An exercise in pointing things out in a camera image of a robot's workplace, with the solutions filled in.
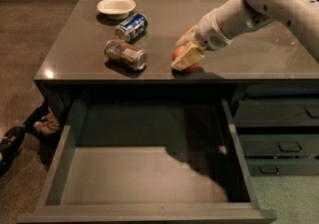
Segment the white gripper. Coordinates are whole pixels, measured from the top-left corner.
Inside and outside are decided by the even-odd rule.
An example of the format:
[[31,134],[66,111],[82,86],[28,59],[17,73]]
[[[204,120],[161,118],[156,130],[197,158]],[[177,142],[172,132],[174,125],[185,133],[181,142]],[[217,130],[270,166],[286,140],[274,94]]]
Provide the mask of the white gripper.
[[183,70],[204,58],[203,50],[197,46],[196,41],[210,51],[218,51],[232,42],[223,34],[217,23],[216,9],[204,15],[196,26],[191,27],[176,41],[175,45],[184,46],[184,49],[181,55],[170,64],[175,70]]

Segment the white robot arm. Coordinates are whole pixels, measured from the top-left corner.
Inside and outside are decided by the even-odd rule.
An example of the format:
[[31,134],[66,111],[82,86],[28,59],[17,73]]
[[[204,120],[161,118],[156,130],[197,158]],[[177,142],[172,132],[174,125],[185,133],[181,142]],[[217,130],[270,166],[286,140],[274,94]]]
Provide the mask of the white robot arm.
[[171,66],[182,71],[244,33],[277,21],[284,25],[315,59],[319,60],[319,2],[316,0],[228,0],[212,9],[176,44],[181,53]]

